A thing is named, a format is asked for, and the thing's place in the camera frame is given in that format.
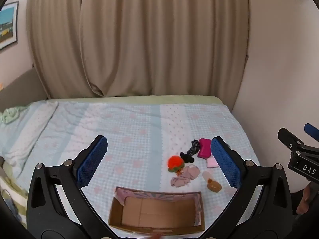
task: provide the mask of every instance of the screw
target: screw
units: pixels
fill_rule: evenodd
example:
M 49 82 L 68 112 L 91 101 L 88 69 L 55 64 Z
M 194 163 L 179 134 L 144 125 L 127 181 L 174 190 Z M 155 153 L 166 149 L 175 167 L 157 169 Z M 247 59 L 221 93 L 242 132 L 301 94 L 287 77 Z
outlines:
M 39 164 L 37 164 L 35 167 L 36 167 L 36 169 L 41 169 L 42 166 L 43 166 L 43 164 L 39 163 Z
M 247 160 L 246 161 L 246 165 L 249 166 L 249 167 L 252 167 L 254 165 L 254 162 L 251 161 L 251 160 Z
M 71 159 L 65 160 L 64 161 L 64 165 L 65 166 L 70 166 L 73 163 L 73 161 Z
M 276 168 L 277 168 L 278 170 L 281 170 L 281 169 L 282 169 L 282 165 L 281 165 L 281 164 L 276 164 Z

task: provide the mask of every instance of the beige curtain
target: beige curtain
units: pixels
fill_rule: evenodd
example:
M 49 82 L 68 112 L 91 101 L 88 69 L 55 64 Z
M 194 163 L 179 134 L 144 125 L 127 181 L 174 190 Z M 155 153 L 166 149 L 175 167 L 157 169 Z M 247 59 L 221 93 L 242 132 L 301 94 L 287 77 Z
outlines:
M 235 103 L 248 0 L 29 0 L 28 10 L 36 68 L 52 97 L 191 94 Z M 57 25 L 59 33 L 49 31 Z
M 49 98 L 94 97 L 81 62 L 82 0 L 28 0 L 33 64 Z

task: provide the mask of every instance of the cardboard box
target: cardboard box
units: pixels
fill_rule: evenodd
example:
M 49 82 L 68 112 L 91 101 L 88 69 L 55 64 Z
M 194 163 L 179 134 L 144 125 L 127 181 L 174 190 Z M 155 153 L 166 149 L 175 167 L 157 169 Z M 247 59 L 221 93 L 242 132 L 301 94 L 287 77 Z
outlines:
M 117 187 L 108 224 L 143 234 L 202 232 L 205 222 L 201 193 L 163 193 Z

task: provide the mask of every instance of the pink cloth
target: pink cloth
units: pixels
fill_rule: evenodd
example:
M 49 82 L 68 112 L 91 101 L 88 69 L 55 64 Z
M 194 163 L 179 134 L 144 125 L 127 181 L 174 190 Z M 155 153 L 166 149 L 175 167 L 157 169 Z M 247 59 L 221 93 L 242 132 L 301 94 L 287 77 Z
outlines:
M 209 158 L 207 158 L 206 161 L 207 161 L 207 168 L 215 168 L 219 166 L 216 159 L 212 155 Z
M 172 195 L 172 194 L 163 194 L 160 192 L 151 192 L 151 191 L 137 191 L 137 190 L 130 190 L 127 188 L 117 187 L 115 190 L 114 197 L 120 202 L 121 205 L 124 206 L 126 197 L 132 197 L 137 199 L 161 199 L 161 200 L 168 200 L 168 201 L 178 201 L 183 199 L 194 199 L 195 202 L 195 222 L 194 226 L 201 225 L 201 211 L 202 207 L 200 204 L 200 194 L 198 192 L 194 193 L 187 193 L 187 194 L 179 194 L 179 195 Z
M 173 177 L 171 179 L 171 185 L 173 187 L 181 187 L 189 183 L 191 180 L 195 180 L 199 175 L 200 170 L 197 166 L 191 164 L 190 166 L 185 166 L 182 170 L 181 175 Z
M 197 154 L 198 157 L 207 159 L 211 156 L 211 139 L 201 138 L 199 140 L 200 150 Z

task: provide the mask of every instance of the orange toy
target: orange toy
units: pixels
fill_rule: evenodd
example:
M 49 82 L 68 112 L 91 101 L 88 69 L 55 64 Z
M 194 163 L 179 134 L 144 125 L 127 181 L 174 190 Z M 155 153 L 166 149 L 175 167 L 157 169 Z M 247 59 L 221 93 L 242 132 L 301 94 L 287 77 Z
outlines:
M 178 175 L 181 173 L 181 169 L 184 168 L 184 160 L 180 156 L 171 156 L 167 161 L 168 171 L 176 172 Z

